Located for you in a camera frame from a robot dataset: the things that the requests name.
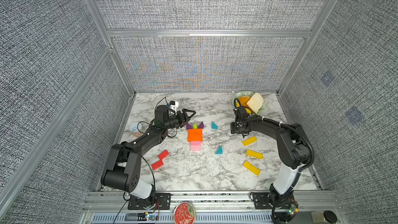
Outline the orange rectangle block top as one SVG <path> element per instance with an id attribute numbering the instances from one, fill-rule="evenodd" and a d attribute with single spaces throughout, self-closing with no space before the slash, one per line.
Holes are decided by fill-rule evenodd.
<path id="1" fill-rule="evenodd" d="M 189 129 L 188 133 L 189 134 L 197 134 L 197 135 L 202 135 L 202 129 Z"/>

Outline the orange rectangle block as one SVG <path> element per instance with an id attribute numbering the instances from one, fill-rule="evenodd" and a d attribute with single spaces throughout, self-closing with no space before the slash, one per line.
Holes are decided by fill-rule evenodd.
<path id="1" fill-rule="evenodd" d="M 189 134 L 197 134 L 197 135 L 202 135 L 202 129 L 189 129 L 188 133 Z"/>
<path id="2" fill-rule="evenodd" d="M 189 139 L 201 139 L 203 137 L 202 132 L 189 132 L 188 138 Z"/>

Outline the teal triangle block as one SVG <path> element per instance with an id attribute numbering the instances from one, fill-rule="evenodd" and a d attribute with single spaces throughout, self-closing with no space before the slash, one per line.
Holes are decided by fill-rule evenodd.
<path id="1" fill-rule="evenodd" d="M 215 152 L 215 154 L 216 154 L 216 155 L 221 155 L 221 154 L 223 154 L 223 148 L 222 148 L 222 146 L 220 146 L 220 147 L 217 149 L 217 151 Z"/>
<path id="2" fill-rule="evenodd" d="M 218 126 L 214 122 L 212 122 L 211 123 L 211 128 L 214 129 L 214 130 L 217 130 Z"/>

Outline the pink rectangle block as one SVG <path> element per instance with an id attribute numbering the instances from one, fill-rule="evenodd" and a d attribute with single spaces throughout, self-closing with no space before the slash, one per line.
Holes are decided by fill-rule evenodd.
<path id="1" fill-rule="evenodd" d="M 191 151 L 200 151 L 201 150 L 201 146 L 191 146 L 190 150 Z"/>
<path id="2" fill-rule="evenodd" d="M 191 147 L 200 147 L 201 146 L 201 141 L 192 141 L 190 142 Z"/>

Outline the orange rectangle block diagonal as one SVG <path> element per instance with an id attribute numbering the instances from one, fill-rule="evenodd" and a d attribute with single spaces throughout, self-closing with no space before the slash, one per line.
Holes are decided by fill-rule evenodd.
<path id="1" fill-rule="evenodd" d="M 203 138 L 198 136 L 188 137 L 188 142 L 203 142 Z"/>

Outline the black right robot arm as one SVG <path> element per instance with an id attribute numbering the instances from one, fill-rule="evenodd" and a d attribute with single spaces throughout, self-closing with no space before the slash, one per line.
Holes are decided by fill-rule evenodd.
<path id="1" fill-rule="evenodd" d="M 282 163 L 277 179 L 269 188 L 268 202 L 278 207 L 293 197 L 293 189 L 302 172 L 313 164 L 315 152 L 301 125 L 249 114 L 238 98 L 233 104 L 235 121 L 230 125 L 232 134 L 241 134 L 245 138 L 255 131 L 276 140 Z"/>

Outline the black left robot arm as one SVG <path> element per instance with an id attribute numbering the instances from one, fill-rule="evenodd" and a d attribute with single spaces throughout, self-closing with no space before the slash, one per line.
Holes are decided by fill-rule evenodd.
<path id="1" fill-rule="evenodd" d="M 111 147 L 101 176 L 101 185 L 122 190 L 137 199 L 152 199 L 155 183 L 140 179 L 144 154 L 161 144 L 170 129 L 183 128 L 196 111 L 174 111 L 166 105 L 155 108 L 154 119 L 142 136 L 132 142 L 122 142 Z"/>

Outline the orange round food toy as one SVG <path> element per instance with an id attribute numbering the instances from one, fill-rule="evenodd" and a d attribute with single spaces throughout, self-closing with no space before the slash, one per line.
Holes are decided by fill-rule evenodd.
<path id="1" fill-rule="evenodd" d="M 238 98 L 240 105 L 244 106 L 244 107 L 249 107 L 247 103 L 250 99 L 251 99 L 251 97 L 248 95 L 244 95 L 244 96 L 241 96 Z"/>

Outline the beige bread slice toy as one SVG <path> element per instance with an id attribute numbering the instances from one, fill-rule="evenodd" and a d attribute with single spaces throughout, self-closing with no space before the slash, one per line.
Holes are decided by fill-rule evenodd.
<path id="1" fill-rule="evenodd" d="M 264 99 L 259 93 L 255 93 L 247 104 L 252 112 L 257 114 L 264 104 Z"/>

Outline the green glass plate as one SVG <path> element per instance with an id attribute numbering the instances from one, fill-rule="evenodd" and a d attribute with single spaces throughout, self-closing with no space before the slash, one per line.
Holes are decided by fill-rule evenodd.
<path id="1" fill-rule="evenodd" d="M 236 106 L 243 106 L 249 114 L 261 114 L 267 107 L 264 98 L 252 91 L 241 91 L 234 95 L 233 100 L 237 98 Z"/>

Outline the yellow rectangle block far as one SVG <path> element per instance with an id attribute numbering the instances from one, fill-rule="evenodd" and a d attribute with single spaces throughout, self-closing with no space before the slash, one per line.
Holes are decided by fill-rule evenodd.
<path id="1" fill-rule="evenodd" d="M 250 138 L 248 138 L 248 139 L 242 141 L 242 144 L 243 144 L 244 146 L 249 146 L 249 145 L 255 143 L 256 141 L 257 141 L 257 138 L 256 138 L 255 136 L 253 136 L 253 137 L 250 137 Z"/>

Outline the yellow rectangle block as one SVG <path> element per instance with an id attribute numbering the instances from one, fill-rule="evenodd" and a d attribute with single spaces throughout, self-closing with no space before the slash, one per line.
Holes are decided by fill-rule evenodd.
<path id="1" fill-rule="evenodd" d="M 249 145 L 255 143 L 256 141 L 257 141 L 257 138 L 256 138 L 255 136 L 253 136 L 253 137 L 250 137 L 250 138 L 248 138 L 248 139 L 242 141 L 242 144 L 243 144 L 244 146 L 249 146 Z"/>
<path id="2" fill-rule="evenodd" d="M 255 174 L 256 176 L 260 175 L 261 170 L 258 169 L 257 167 L 255 167 L 254 165 L 252 165 L 250 162 L 245 161 L 243 163 L 243 166 L 248 169 L 250 172 L 252 172 L 253 174 Z"/>
<path id="3" fill-rule="evenodd" d="M 250 149 L 248 149 L 246 151 L 246 155 L 248 155 L 250 157 L 253 157 L 253 158 L 256 158 L 256 159 L 260 159 L 260 160 L 263 159 L 263 154 L 262 153 L 259 153 L 259 152 L 256 152 L 256 151 L 253 151 L 253 150 L 250 150 Z"/>

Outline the yellow rectangle block middle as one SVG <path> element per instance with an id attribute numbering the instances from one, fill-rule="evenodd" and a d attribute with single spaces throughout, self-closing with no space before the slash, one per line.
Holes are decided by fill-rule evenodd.
<path id="1" fill-rule="evenodd" d="M 262 153 L 259 153 L 259 152 L 256 152 L 256 151 L 253 151 L 253 150 L 250 150 L 250 149 L 248 149 L 246 151 L 246 155 L 248 155 L 250 157 L 253 157 L 253 158 L 256 158 L 256 159 L 260 159 L 260 160 L 263 159 L 263 154 Z"/>

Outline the red rectangle block upper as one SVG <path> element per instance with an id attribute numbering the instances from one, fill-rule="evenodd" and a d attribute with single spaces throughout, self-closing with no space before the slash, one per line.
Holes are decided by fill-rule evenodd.
<path id="1" fill-rule="evenodd" d="M 164 150 L 162 153 L 160 153 L 160 154 L 158 155 L 158 158 L 159 158 L 160 160 L 163 160 L 163 159 L 165 159 L 169 154 L 170 154 L 170 153 L 169 153 L 167 150 Z"/>

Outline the red rectangle block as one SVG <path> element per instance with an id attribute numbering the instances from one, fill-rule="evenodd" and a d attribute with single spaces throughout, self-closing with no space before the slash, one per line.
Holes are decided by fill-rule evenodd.
<path id="1" fill-rule="evenodd" d="M 157 162 L 155 162 L 155 163 L 153 163 L 153 164 L 151 165 L 151 167 L 152 167 L 153 170 L 159 169 L 159 168 L 162 167 L 162 166 L 164 166 L 164 163 L 163 163 L 162 160 L 159 160 L 159 161 L 157 161 Z"/>
<path id="2" fill-rule="evenodd" d="M 159 158 L 160 160 L 163 160 L 163 159 L 165 159 L 169 154 L 170 154 L 170 153 L 169 153 L 167 150 L 164 150 L 162 153 L 160 153 L 160 154 L 158 155 L 158 158 Z"/>

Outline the white round object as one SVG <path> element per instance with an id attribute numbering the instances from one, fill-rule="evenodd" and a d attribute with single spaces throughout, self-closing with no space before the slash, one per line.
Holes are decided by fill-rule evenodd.
<path id="1" fill-rule="evenodd" d="M 143 134 L 143 125 L 141 122 L 134 122 L 129 126 L 129 131 L 136 138 L 142 136 Z"/>

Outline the yellow rectangle block near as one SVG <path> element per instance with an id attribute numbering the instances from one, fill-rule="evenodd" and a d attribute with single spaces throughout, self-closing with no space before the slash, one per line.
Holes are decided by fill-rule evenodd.
<path id="1" fill-rule="evenodd" d="M 252 165 L 250 162 L 245 161 L 243 163 L 243 166 L 248 169 L 250 172 L 252 172 L 253 174 L 255 174 L 256 176 L 260 175 L 261 170 L 258 169 L 257 167 L 255 167 L 254 165 Z"/>

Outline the red rectangle block lower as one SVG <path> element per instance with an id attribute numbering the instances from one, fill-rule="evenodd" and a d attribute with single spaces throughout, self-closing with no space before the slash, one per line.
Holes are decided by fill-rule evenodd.
<path id="1" fill-rule="evenodd" d="M 157 162 L 155 162 L 155 163 L 153 163 L 153 164 L 151 165 L 151 167 L 152 167 L 153 170 L 159 169 L 159 168 L 162 167 L 162 166 L 164 166 L 164 163 L 163 163 L 162 160 L 159 160 L 159 161 L 157 161 Z"/>

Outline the red round tin lid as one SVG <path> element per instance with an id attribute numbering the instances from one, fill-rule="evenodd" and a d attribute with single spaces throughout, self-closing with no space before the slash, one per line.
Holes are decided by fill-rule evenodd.
<path id="1" fill-rule="evenodd" d="M 189 202 L 183 202 L 174 209 L 175 224 L 193 224 L 196 219 L 194 206 Z"/>

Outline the black knob on box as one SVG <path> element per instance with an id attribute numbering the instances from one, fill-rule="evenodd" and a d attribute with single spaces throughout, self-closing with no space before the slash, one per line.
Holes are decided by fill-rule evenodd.
<path id="1" fill-rule="evenodd" d="M 314 224 L 335 224 L 338 221 L 337 215 L 333 211 L 311 212 Z"/>

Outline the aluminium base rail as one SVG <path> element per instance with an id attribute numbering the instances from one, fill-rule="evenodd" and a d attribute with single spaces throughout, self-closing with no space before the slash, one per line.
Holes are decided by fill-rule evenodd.
<path id="1" fill-rule="evenodd" d="M 264 191 L 163 191 L 160 206 L 130 209 L 122 192 L 88 194 L 80 224 L 173 224 L 175 209 L 190 203 L 196 224 L 270 224 L 271 209 L 261 200 Z"/>

